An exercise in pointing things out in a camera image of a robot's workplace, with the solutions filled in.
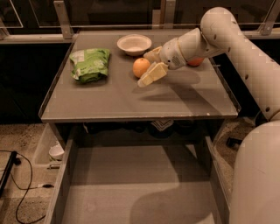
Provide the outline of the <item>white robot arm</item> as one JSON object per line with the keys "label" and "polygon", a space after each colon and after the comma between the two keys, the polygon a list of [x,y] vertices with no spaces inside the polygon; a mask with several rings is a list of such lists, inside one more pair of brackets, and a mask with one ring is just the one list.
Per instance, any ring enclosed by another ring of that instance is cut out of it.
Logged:
{"label": "white robot arm", "polygon": [[244,94],[266,120],[237,151],[229,224],[280,224],[280,66],[243,34],[230,10],[213,7],[198,28],[145,53],[150,67],[137,85],[147,87],[192,60],[220,54],[227,56]]}

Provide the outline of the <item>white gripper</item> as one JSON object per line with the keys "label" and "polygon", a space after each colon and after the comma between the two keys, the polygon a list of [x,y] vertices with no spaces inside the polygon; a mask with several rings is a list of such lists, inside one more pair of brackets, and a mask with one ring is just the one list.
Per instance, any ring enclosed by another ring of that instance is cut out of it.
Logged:
{"label": "white gripper", "polygon": [[173,38],[162,47],[159,46],[146,52],[143,57],[151,63],[151,66],[138,80],[137,85],[140,88],[147,87],[154,81],[166,76],[168,68],[176,70],[186,64],[186,60],[179,49],[178,38]]}

